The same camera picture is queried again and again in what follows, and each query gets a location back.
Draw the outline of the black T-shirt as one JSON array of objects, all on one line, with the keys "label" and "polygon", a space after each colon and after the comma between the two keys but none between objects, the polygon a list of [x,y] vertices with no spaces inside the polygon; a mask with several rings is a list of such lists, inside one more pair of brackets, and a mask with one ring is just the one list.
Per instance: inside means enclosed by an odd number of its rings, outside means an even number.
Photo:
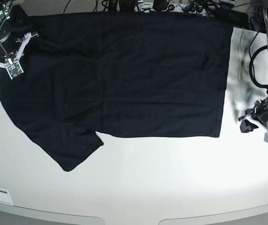
[{"label": "black T-shirt", "polygon": [[233,27],[180,14],[26,17],[38,33],[0,102],[13,124],[64,171],[120,138],[221,132]]}]

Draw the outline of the white power strip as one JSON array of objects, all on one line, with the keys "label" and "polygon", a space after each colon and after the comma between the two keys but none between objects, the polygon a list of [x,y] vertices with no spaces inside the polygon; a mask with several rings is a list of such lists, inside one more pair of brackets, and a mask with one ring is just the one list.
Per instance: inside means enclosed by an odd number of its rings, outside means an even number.
[{"label": "white power strip", "polygon": [[167,6],[162,11],[156,11],[153,8],[153,2],[139,1],[134,8],[134,12],[151,13],[151,12],[164,12],[164,13],[185,13],[195,15],[207,15],[205,9],[200,6],[194,6],[191,11],[184,10],[185,4],[179,4],[175,2],[168,2]]}]

